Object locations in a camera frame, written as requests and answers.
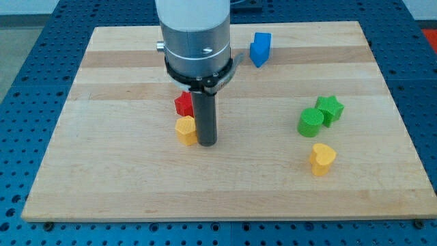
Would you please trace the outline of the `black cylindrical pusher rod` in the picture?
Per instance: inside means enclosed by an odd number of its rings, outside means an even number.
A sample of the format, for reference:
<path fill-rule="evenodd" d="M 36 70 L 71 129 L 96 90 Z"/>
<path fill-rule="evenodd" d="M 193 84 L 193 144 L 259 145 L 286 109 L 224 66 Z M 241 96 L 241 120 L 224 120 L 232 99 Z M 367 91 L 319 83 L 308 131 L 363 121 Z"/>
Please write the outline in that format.
<path fill-rule="evenodd" d="M 202 146 L 213 146 L 217 141 L 215 96 L 191 92 L 197 141 Z"/>

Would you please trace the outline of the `grey and white robot arm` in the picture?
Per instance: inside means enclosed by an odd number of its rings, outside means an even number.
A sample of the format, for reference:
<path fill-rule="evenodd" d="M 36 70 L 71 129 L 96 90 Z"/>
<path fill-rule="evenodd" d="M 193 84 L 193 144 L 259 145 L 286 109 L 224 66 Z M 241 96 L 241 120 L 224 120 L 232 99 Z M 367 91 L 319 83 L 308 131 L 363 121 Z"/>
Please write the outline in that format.
<path fill-rule="evenodd" d="M 228 0 L 156 0 L 165 65 L 174 83 L 191 93 L 197 141 L 217 140 L 215 95 L 234 71 Z"/>

